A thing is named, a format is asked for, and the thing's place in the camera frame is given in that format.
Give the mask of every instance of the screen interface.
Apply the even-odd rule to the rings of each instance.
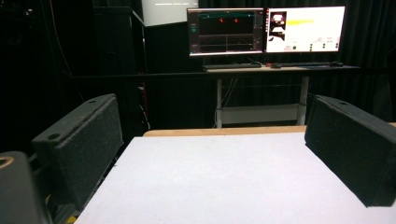
[[[188,8],[190,56],[262,53],[263,8]]]
[[[266,52],[338,51],[345,7],[268,8]]]

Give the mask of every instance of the foam padding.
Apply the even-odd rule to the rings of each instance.
[[[116,96],[83,103],[32,143],[43,167],[50,169],[53,200],[81,211],[123,144]]]
[[[315,96],[304,138],[365,206],[393,205],[395,127],[347,102]]]

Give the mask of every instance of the cable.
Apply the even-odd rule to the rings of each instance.
[[[262,63],[261,62],[259,62],[259,61],[254,61],[253,59],[251,59],[250,57],[247,57],[247,59],[250,61],[250,63],[257,63],[257,64],[259,64],[259,65],[261,65],[262,66]]]
[[[66,57],[64,56],[64,49],[62,48],[61,41],[59,40],[58,30],[56,29],[55,16],[54,16],[54,13],[53,13],[52,0],[49,0],[49,9],[50,9],[50,15],[51,15],[51,20],[52,20],[53,32],[55,34],[55,39],[56,39],[56,42],[58,44],[59,50],[61,52],[62,59],[64,60],[64,65],[66,66],[66,69],[67,69],[67,76],[68,77],[73,77],[73,73],[72,73],[72,71],[70,69],[69,63],[67,62]],[[74,84],[74,87],[76,88],[76,91],[78,92],[78,96],[81,99],[82,103],[84,103],[85,102],[84,101],[84,97],[82,96],[82,93],[81,93],[78,85]]]
[[[227,92],[224,94],[224,97],[221,99],[221,104],[223,103],[223,101],[227,98],[226,103],[224,104],[224,106],[221,107],[225,107],[228,102],[230,101],[231,98],[231,94],[233,93],[233,89],[235,88],[236,82],[238,81],[238,78],[236,80],[231,79],[230,81],[230,85],[228,86],[228,90]],[[212,128],[215,128],[215,126],[218,124],[218,120],[217,120],[217,114],[218,114],[218,110],[215,109],[215,117],[214,117],[214,121],[215,124],[212,126]]]
[[[148,125],[148,131],[149,131],[149,130],[151,130],[151,126],[149,125],[148,116],[146,115],[145,109],[143,108],[142,105],[140,105],[140,109],[142,110],[143,116],[145,117],[145,122]]]

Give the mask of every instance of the white desk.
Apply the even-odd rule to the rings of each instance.
[[[280,70],[307,70],[302,67],[284,67],[284,68],[238,68],[238,69],[214,69],[208,70],[210,73],[224,72],[278,72]],[[227,123],[247,123],[247,122],[265,122],[265,121],[281,121],[281,120],[297,120],[297,125],[304,125],[306,98],[308,94],[309,77],[302,77],[300,101],[299,104],[289,105],[261,105],[261,106],[238,106],[223,107],[222,106],[222,79],[218,79],[217,89],[217,107],[216,107],[216,124],[217,128],[221,128],[222,124]]]
[[[304,133],[136,137],[76,223],[396,223],[366,208]]]

